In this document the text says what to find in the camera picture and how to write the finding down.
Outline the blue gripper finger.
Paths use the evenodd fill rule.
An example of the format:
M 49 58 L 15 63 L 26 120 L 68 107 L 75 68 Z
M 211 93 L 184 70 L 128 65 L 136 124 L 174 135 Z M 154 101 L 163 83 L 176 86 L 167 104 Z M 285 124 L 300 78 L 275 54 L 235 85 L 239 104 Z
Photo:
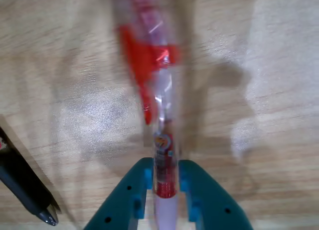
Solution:
M 188 218 L 197 230 L 252 229 L 243 209 L 202 167 L 191 160 L 180 160 L 178 167 Z
M 153 187 L 153 159 L 140 159 L 121 179 L 86 230 L 136 230 L 144 218 L 147 190 Z

